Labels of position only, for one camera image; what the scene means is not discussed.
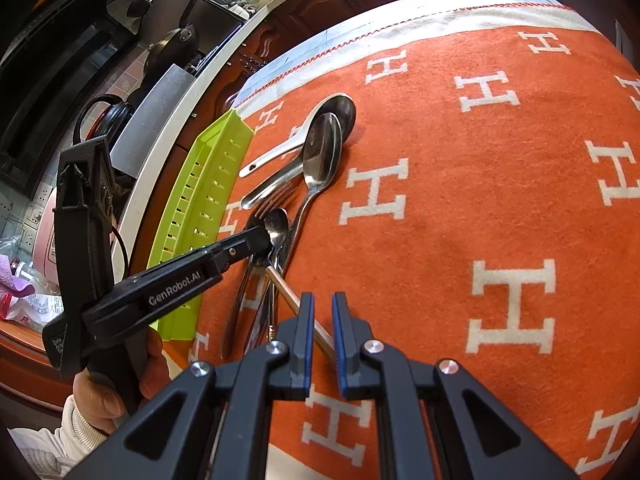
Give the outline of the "person's left hand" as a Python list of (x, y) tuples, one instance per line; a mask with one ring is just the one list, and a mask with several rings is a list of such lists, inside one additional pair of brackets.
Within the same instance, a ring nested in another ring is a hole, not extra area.
[[(146, 346), (149, 357), (140, 380), (140, 391), (143, 399), (149, 401), (169, 384), (170, 376), (162, 338), (151, 327), (146, 331)], [(117, 392), (95, 382), (88, 370), (74, 377), (73, 396), (84, 419), (104, 434), (112, 434), (116, 430), (115, 420), (126, 414), (124, 402)]]

